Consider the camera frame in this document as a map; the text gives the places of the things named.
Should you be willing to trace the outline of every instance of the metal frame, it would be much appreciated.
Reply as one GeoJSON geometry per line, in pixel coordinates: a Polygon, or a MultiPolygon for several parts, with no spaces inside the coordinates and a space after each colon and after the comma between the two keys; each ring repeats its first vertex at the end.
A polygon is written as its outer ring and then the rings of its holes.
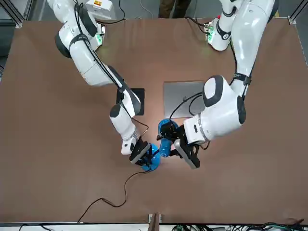
{"type": "Polygon", "coordinates": [[[4,8],[6,13],[11,17],[11,19],[16,23],[16,27],[21,28],[25,18],[14,6],[14,4],[10,0],[0,0],[0,5],[4,8]]]}
{"type": "Polygon", "coordinates": [[[307,4],[308,4],[308,0],[302,0],[302,2],[295,9],[295,11],[291,14],[291,16],[288,16],[290,25],[296,25],[296,18],[303,11],[303,9],[306,7],[307,4]]]}

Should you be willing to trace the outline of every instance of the floor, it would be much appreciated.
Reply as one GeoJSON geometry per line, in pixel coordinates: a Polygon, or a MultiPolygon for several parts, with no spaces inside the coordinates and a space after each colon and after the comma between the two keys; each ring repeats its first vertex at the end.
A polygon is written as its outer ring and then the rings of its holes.
{"type": "MultiPolygon", "coordinates": [[[[118,18],[123,17],[119,8],[119,0],[111,0],[115,6],[118,18]]],[[[125,11],[125,18],[157,18],[160,0],[122,0],[121,6],[125,11]]],[[[291,15],[301,0],[280,0],[279,16],[291,15]]],[[[56,21],[53,11],[46,0],[33,0],[33,7],[29,19],[34,21],[56,21]]],[[[219,0],[192,0],[186,12],[187,16],[197,18],[216,17],[221,13],[219,0]]],[[[0,8],[0,19],[5,18],[6,13],[0,8]]],[[[304,54],[308,54],[308,7],[299,15],[296,20],[296,28],[301,40],[304,54]]],[[[14,27],[0,26],[0,65],[5,66],[7,55],[10,50],[14,27]]]]}

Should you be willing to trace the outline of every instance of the orange label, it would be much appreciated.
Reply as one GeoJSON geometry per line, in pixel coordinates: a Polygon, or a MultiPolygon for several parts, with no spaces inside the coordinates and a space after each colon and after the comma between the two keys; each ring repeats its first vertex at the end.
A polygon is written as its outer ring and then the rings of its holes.
{"type": "Polygon", "coordinates": [[[94,1],[95,5],[101,6],[102,2],[101,1],[94,1]]]}

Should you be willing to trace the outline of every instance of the blue toy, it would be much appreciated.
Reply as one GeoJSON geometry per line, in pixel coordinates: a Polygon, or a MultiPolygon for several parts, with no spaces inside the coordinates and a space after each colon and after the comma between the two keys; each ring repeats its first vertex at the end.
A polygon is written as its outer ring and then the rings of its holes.
{"type": "MultiPolygon", "coordinates": [[[[159,122],[159,124],[158,124],[158,135],[161,135],[161,133],[160,133],[161,126],[163,124],[166,124],[166,123],[169,123],[169,122],[170,122],[169,119],[163,119],[162,121],[159,122]]],[[[171,122],[175,125],[176,128],[179,127],[177,125],[177,123],[174,122],[173,120],[171,120],[171,122]]],[[[170,155],[171,145],[172,145],[172,141],[170,141],[166,138],[161,139],[160,147],[159,147],[159,153],[162,157],[168,157],[170,155]]]]}

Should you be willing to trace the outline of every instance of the black cable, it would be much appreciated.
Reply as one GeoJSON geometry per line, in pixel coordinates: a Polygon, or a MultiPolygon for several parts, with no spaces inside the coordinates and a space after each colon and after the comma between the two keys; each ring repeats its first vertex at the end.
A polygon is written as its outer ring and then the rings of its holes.
{"type": "Polygon", "coordinates": [[[98,202],[98,201],[103,201],[103,202],[105,202],[106,204],[108,204],[108,205],[110,205],[110,206],[112,206],[112,207],[114,207],[114,208],[119,208],[119,207],[123,206],[123,205],[126,203],[126,201],[127,201],[126,183],[128,182],[128,180],[129,180],[130,178],[132,178],[133,176],[136,176],[136,175],[142,174],[142,173],[147,173],[147,172],[151,172],[151,169],[149,169],[149,170],[147,170],[147,171],[145,171],[145,172],[136,172],[136,173],[132,174],[130,177],[128,177],[128,179],[127,179],[127,180],[125,181],[125,183],[124,183],[125,200],[124,200],[123,203],[121,203],[121,204],[119,204],[119,205],[115,205],[114,203],[112,203],[112,202],[109,201],[108,199],[101,197],[101,198],[99,198],[99,199],[93,201],[93,202],[88,206],[88,208],[85,210],[85,212],[82,214],[82,216],[78,219],[77,223],[80,223],[81,219],[85,216],[85,214],[86,214],[87,211],[91,208],[91,206],[94,205],[94,204],[95,204],[96,202],[98,202]]]}
{"type": "Polygon", "coordinates": [[[122,19],[115,21],[115,22],[110,22],[110,23],[109,22],[101,22],[101,23],[103,23],[103,24],[114,24],[114,23],[119,23],[119,22],[124,21],[125,20],[125,11],[121,7],[121,0],[119,0],[119,7],[120,7],[120,10],[123,12],[123,18],[122,19]]]}
{"type": "Polygon", "coordinates": [[[192,101],[189,103],[188,111],[189,111],[189,114],[191,114],[192,116],[195,116],[195,114],[191,112],[192,103],[193,103],[196,99],[198,99],[199,97],[201,97],[201,96],[202,96],[202,93],[200,93],[200,95],[197,95],[196,97],[194,97],[194,98],[192,99],[192,101]]]}
{"type": "Polygon", "coordinates": [[[24,227],[24,226],[28,226],[28,225],[27,224],[22,224],[18,231],[20,231],[22,229],[22,227],[24,227]]]}
{"type": "MultiPolygon", "coordinates": [[[[24,226],[28,226],[28,224],[22,224],[22,225],[20,226],[20,228],[19,228],[18,231],[20,231],[20,230],[22,229],[22,227],[24,227],[24,226]]],[[[44,230],[47,230],[47,231],[54,231],[54,230],[52,230],[52,229],[46,228],[43,224],[39,224],[39,226],[41,226],[44,230]]]]}
{"type": "Polygon", "coordinates": [[[207,146],[206,146],[205,148],[202,147],[201,145],[199,145],[199,146],[201,147],[202,150],[206,150],[206,149],[208,149],[208,147],[210,146],[210,143],[211,143],[211,141],[208,141],[208,142],[207,142],[207,146]]]}
{"type": "Polygon", "coordinates": [[[209,33],[208,33],[208,32],[205,32],[205,31],[204,31],[204,29],[203,29],[203,30],[201,29],[201,27],[200,27],[200,25],[199,25],[200,23],[198,22],[197,17],[196,17],[195,19],[196,19],[197,25],[198,25],[199,29],[201,30],[201,32],[202,32],[202,33],[204,33],[204,34],[206,34],[206,35],[209,35],[209,33]]]}
{"type": "Polygon", "coordinates": [[[40,224],[40,226],[41,226],[44,230],[47,230],[47,231],[53,231],[53,230],[48,229],[48,228],[46,228],[45,226],[43,226],[43,224],[40,224]]]}
{"type": "Polygon", "coordinates": [[[171,115],[170,115],[170,117],[169,117],[169,120],[171,120],[173,114],[174,114],[184,103],[186,103],[188,100],[190,100],[190,99],[196,97],[196,96],[199,95],[199,94],[202,94],[202,92],[196,93],[196,94],[192,95],[191,97],[188,97],[187,99],[183,99],[183,102],[181,102],[181,103],[176,107],[176,109],[174,109],[174,111],[171,113],[171,115]]]}
{"type": "Polygon", "coordinates": [[[201,29],[201,26],[205,27],[205,25],[202,24],[202,23],[199,23],[198,20],[197,20],[197,18],[195,18],[195,19],[193,19],[193,18],[191,18],[191,17],[185,17],[185,18],[186,18],[186,19],[189,19],[189,20],[192,20],[193,23],[197,24],[197,26],[199,27],[199,29],[201,30],[202,33],[204,33],[204,34],[206,34],[206,35],[209,35],[208,32],[205,32],[204,30],[201,29]]]}
{"type": "Polygon", "coordinates": [[[198,26],[204,26],[204,24],[197,22],[196,20],[194,20],[191,17],[185,17],[186,19],[192,20],[195,24],[197,24],[198,26]]]}

